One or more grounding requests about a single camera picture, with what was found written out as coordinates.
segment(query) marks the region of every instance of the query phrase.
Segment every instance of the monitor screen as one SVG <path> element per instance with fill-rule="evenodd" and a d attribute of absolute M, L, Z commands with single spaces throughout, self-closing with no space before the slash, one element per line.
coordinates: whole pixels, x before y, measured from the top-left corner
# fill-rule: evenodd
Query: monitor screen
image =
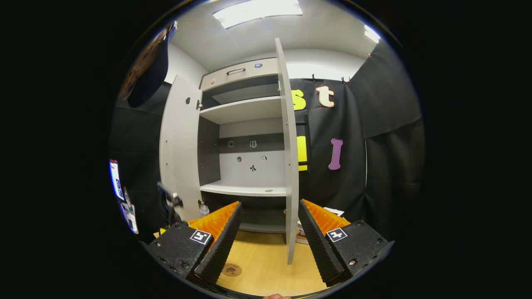
<path fill-rule="evenodd" d="M 116 160 L 109 160 L 109 166 L 111 169 L 111 180 L 113 183 L 114 193 L 118 196 L 118 198 L 120 198 L 120 200 L 126 202 L 122 193 L 120 178 L 118 177 L 118 162 Z"/>

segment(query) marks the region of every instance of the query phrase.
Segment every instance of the drawer handle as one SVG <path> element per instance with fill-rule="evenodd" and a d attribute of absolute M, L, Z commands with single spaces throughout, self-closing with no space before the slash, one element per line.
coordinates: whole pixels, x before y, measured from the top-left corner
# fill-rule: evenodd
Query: drawer handle
<path fill-rule="evenodd" d="M 240 68 L 240 69 L 236 69 L 236 70 L 228 71 L 227 74 L 229 74 L 229 73 L 231 73 L 231 72 L 234 72 L 234 71 L 239 71 L 239 70 L 245 71 L 246 68 Z"/>

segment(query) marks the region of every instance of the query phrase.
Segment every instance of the white cabinet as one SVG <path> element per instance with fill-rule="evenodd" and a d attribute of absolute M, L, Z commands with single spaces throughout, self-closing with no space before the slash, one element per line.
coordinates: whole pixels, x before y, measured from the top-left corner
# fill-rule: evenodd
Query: white cabinet
<path fill-rule="evenodd" d="M 278 38 L 275 44 L 277 57 L 206 74 L 199 89 L 176 76 L 161 124 L 160 167 L 162 183 L 184 202 L 177 209 L 184 220 L 201 217 L 202 192 L 260 201 L 260 207 L 244 204 L 240 228 L 285 232 L 291 264 L 299 199 L 296 123 Z M 268 208 L 279 198 L 286 204 Z"/>

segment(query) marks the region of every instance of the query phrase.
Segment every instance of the yellow sign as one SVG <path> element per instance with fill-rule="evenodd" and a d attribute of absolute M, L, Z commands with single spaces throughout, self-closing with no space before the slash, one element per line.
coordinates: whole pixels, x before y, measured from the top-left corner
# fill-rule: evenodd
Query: yellow sign
<path fill-rule="evenodd" d="M 294 110 L 301 110 L 306 106 L 303 92 L 300 89 L 292 90 L 292 101 L 294 102 Z"/>
<path fill-rule="evenodd" d="M 306 161 L 306 137 L 297 137 L 297 160 L 300 162 Z M 299 171 L 307 170 L 307 165 L 299 165 Z"/>

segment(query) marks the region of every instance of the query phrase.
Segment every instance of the ceiling light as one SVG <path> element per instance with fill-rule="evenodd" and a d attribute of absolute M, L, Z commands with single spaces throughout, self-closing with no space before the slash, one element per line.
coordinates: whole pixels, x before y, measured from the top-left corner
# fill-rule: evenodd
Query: ceiling light
<path fill-rule="evenodd" d="M 375 43 L 379 43 L 380 36 L 373 31 L 373 29 L 369 28 L 368 25 L 364 25 L 364 28 L 366 29 L 366 32 L 364 35 L 369 37 L 369 39 L 373 40 Z"/>
<path fill-rule="evenodd" d="M 276 15 L 303 15 L 297 0 L 251 0 L 212 14 L 225 29 L 247 21 Z"/>

